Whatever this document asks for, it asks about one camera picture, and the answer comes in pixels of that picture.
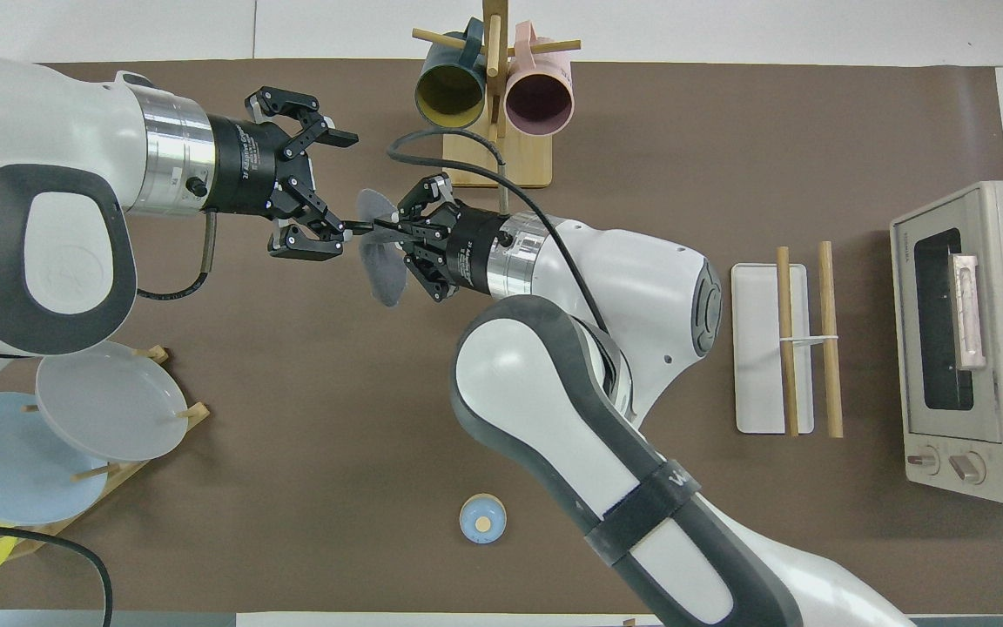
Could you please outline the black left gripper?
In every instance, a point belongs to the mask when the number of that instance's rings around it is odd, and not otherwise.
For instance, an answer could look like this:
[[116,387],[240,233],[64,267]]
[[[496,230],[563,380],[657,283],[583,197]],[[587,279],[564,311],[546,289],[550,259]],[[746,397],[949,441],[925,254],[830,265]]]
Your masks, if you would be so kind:
[[[210,115],[215,170],[205,199],[207,212],[271,218],[274,232],[267,251],[274,258],[326,261],[343,253],[342,219],[329,210],[310,183],[279,179],[278,160],[292,160],[313,144],[347,148],[358,143],[355,132],[338,130],[321,114],[314,95],[262,86],[247,97],[251,120]],[[301,125],[287,135],[262,118],[284,116]]]

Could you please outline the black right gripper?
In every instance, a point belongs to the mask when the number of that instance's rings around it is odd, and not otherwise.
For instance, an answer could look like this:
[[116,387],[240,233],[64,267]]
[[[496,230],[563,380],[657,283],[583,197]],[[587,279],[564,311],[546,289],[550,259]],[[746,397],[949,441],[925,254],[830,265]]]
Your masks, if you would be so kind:
[[371,239],[437,239],[437,254],[403,247],[407,270],[435,302],[457,288],[489,293],[489,255],[507,221],[495,212],[423,213],[430,204],[454,201],[451,191],[446,173],[425,176],[398,204],[370,190]]

